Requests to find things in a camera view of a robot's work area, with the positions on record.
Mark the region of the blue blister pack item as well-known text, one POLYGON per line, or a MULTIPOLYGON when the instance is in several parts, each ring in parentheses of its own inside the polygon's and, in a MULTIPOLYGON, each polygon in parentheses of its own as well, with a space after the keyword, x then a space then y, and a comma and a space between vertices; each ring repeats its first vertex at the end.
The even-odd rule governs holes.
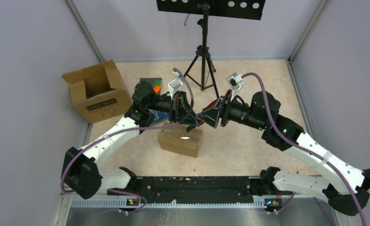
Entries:
POLYGON ((152 124, 156 124, 156 123, 159 123, 161 121, 164 121, 169 117, 169 113, 166 113, 166 112, 151 110, 151 113, 154 115, 154 119, 152 121, 152 124))

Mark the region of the small cardboard box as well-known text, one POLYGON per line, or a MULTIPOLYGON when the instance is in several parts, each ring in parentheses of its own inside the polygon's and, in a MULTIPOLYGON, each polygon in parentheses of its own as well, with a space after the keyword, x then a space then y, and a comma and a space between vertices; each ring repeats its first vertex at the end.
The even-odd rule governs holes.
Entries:
POLYGON ((165 128, 161 129, 158 142, 161 149, 180 155, 197 158, 202 143, 203 131, 201 129, 192 129, 188 132, 187 126, 172 125, 170 122, 164 122, 165 128))

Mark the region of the large cardboard box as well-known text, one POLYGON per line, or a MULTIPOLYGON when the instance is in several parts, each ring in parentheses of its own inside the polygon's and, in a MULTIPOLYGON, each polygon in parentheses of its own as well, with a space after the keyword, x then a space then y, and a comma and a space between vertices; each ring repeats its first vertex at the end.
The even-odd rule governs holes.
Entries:
POLYGON ((90 124, 127 112, 133 101, 113 60, 62 75, 68 83, 68 106, 90 124))

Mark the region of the red black utility knife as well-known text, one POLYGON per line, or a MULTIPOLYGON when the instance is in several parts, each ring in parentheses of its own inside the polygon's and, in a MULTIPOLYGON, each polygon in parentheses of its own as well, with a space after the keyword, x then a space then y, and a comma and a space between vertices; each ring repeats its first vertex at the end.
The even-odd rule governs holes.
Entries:
POLYGON ((216 128, 217 118, 216 114, 213 113, 213 107, 212 106, 207 106, 203 108, 203 110, 200 113, 197 113, 194 116, 194 122, 190 125, 187 126, 186 132, 190 132, 196 127, 199 127, 203 124, 209 125, 212 128, 216 128))

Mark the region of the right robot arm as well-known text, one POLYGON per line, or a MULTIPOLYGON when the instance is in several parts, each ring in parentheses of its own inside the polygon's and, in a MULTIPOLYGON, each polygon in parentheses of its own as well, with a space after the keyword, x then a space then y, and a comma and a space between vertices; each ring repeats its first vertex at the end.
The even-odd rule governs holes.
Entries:
POLYGON ((361 170, 339 159, 300 125, 280 115, 280 106, 280 102, 267 92, 257 92, 247 105, 238 102, 228 91, 196 117, 214 128, 234 121, 261 130, 262 139, 268 145, 298 158, 317 172, 316 176, 308 176, 269 167, 260 173, 265 193, 289 191, 309 195, 342 214, 361 213, 370 197, 370 169, 361 170))

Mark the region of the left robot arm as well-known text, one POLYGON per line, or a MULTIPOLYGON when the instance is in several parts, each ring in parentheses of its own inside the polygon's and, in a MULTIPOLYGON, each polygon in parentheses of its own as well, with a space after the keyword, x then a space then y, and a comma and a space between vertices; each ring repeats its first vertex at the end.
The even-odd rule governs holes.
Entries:
POLYGON ((113 188, 127 195, 134 193, 136 181, 131 178, 128 170, 101 173, 99 169, 126 142, 153 129, 152 110, 169 113, 172 126, 200 125, 193 111, 193 100, 188 101, 187 92, 179 90, 182 85, 186 85, 188 93, 192 94, 186 79, 177 78, 170 82, 169 92, 165 95, 157 95, 150 83, 139 82, 134 88, 133 104, 112 128, 90 144, 66 151, 60 181, 62 192, 75 192, 83 199, 113 188))

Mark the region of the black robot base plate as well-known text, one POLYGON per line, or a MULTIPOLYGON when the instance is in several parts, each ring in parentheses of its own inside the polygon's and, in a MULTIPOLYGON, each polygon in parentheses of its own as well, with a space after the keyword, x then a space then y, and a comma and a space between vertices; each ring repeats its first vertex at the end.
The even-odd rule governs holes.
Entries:
POLYGON ((136 177, 123 191, 138 194, 149 204, 253 203, 256 196, 291 194, 279 192, 273 186, 264 185, 261 178, 252 176, 136 177))

